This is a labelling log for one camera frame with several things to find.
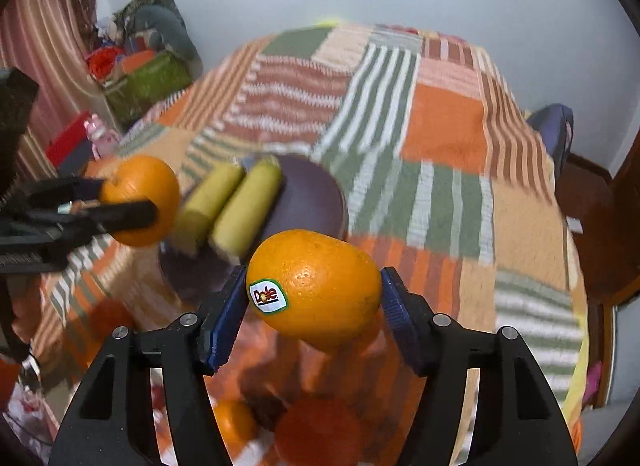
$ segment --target striped blanket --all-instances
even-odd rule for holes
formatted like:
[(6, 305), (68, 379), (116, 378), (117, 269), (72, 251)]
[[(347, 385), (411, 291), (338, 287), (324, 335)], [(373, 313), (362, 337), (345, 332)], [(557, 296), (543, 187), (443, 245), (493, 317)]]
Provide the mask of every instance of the striped blanket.
[[(395, 266), (434, 311), (472, 329), (516, 327), (570, 429), (578, 428), (588, 332), (577, 253), (543, 144), (483, 49), (384, 26), (294, 30), (242, 46), (153, 114), (91, 175), (146, 153), (171, 165), (186, 191), (229, 157), (308, 156), (344, 192), (349, 242), (380, 267)], [(47, 281), (35, 349), (49, 377), (80, 377), (86, 364), (78, 356), (91, 332), (85, 318), (105, 295), (123, 300), (145, 329), (188, 308), (164, 284), (156, 248), (97, 240)], [(362, 461), (391, 465), (424, 382), (402, 362), (382, 320), (372, 331), (327, 356), (247, 315), (229, 363), (207, 379), (210, 398), (343, 398), (366, 429)], [(471, 370), (457, 463), (469, 450), (477, 385)], [(163, 428), (162, 459), (174, 464)], [(236, 461), (277, 464), (272, 441), (261, 433)]]

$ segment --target curtain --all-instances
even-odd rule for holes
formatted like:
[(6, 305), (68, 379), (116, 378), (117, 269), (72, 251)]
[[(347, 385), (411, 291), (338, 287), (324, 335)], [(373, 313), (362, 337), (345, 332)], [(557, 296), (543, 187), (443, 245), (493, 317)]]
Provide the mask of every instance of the curtain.
[(40, 86), (20, 143), (20, 176), (50, 173), (43, 149), (82, 110), (113, 121), (84, 61), (95, 47), (94, 23), (95, 0), (10, 0), (0, 15), (0, 65), (19, 68)]

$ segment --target dole sticker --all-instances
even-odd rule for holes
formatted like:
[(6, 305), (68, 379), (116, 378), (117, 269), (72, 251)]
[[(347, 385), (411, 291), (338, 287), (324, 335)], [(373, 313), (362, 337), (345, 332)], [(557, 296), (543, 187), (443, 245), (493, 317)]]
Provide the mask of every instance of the dole sticker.
[(273, 314), (286, 309), (287, 295), (275, 280), (260, 280), (249, 285), (249, 296), (255, 306), (265, 314)]

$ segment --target bedspread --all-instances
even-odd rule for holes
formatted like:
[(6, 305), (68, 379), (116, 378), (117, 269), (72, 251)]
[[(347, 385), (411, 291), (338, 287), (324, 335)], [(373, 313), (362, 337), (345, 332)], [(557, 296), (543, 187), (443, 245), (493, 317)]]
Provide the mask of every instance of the bedspread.
[[(217, 161), (254, 152), (302, 153), (327, 168), (348, 205), (348, 241), (380, 268), (395, 266), (434, 311), (472, 329), (516, 327), (576, 431), (588, 357), (577, 253), (554, 198), (552, 163), (484, 49), (356, 24), (262, 38), (171, 106), (151, 110), (144, 128), (92, 175), (146, 153), (169, 163), (186, 191)], [(86, 367), (78, 358), (90, 338), (84, 318), (101, 297), (122, 299), (145, 329), (188, 308), (164, 284), (157, 248), (133, 250), (108, 236), (75, 251), (46, 295), (34, 346), (57, 370), (52, 376), (64, 369), (79, 377)], [(290, 403), (302, 392), (343, 398), (366, 428), (362, 461), (391, 465), (424, 380), (402, 363), (386, 325), (376, 332), (327, 356), (247, 316), (231, 359), (207, 388), (213, 402), (272, 395)], [(458, 463), (470, 445), (477, 384), (471, 370)], [(276, 464), (271, 441), (263, 432), (243, 460)]]

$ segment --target metal screw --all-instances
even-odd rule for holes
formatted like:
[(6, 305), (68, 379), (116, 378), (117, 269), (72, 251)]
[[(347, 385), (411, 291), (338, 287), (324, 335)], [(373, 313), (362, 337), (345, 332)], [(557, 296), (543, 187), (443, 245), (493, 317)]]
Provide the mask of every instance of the metal screw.
[(502, 327), (502, 335), (508, 340), (514, 340), (518, 337), (518, 331), (513, 327)]
[(447, 327), (451, 325), (451, 318), (449, 318), (449, 316), (447, 316), (446, 314), (439, 313), (433, 317), (433, 322), (438, 327)]
[(129, 329), (127, 329), (124, 325), (120, 327), (114, 328), (111, 336), (116, 338), (116, 340), (122, 340), (127, 334), (129, 334)]
[(198, 321), (198, 317), (193, 312), (188, 312), (187, 314), (180, 316), (180, 325), (183, 325), (184, 327), (190, 327), (196, 321)]

